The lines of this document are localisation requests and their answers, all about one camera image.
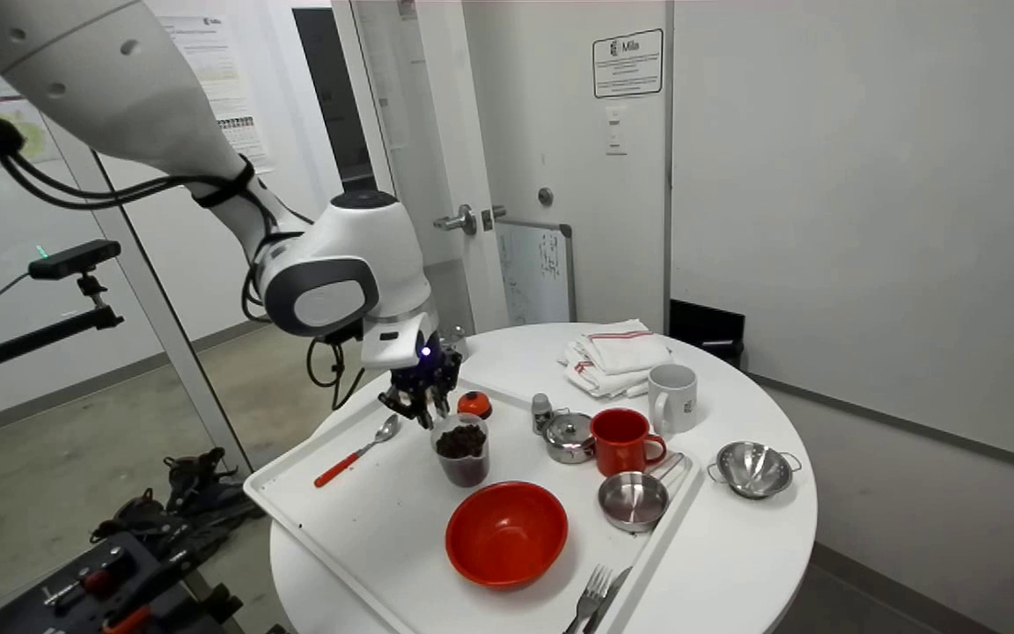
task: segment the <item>light switch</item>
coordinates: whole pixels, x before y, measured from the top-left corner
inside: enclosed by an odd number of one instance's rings
[[[606,154],[628,154],[628,144],[623,144],[623,109],[620,109],[620,105],[609,105],[609,109],[606,109]]]

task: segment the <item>door handle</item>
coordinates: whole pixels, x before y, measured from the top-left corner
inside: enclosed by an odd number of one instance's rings
[[[480,221],[474,221],[474,216],[472,216],[472,209],[468,204],[461,204],[453,216],[440,216],[440,220],[432,220],[432,224],[440,229],[440,233],[464,233],[464,235],[474,235],[480,233]]]
[[[496,221],[505,221],[506,220],[506,209],[505,204],[493,204],[488,211],[483,211],[483,229],[488,233],[488,229],[496,229]]]

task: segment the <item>red bowl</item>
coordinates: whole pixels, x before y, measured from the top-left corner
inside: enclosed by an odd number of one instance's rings
[[[447,520],[442,550],[472,584],[521,587],[541,579],[568,545],[563,505],[533,481],[474,489]]]

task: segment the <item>fork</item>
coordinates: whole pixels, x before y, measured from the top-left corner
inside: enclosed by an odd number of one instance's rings
[[[583,591],[576,594],[576,614],[573,614],[573,621],[569,621],[569,627],[568,627],[563,634],[573,634],[576,622],[583,622],[587,615],[594,615],[594,614],[602,608],[606,587],[609,587],[609,571],[606,571],[606,568],[594,568],[594,571],[587,575]]]

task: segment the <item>wall sign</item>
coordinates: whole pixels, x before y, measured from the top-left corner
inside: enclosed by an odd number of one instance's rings
[[[264,126],[256,123],[253,89],[238,67],[238,46],[223,13],[158,6],[162,27],[177,40],[199,92],[210,99],[224,142],[253,163],[256,172],[271,170]]]
[[[663,92],[663,27],[590,44],[590,94],[628,99]]]

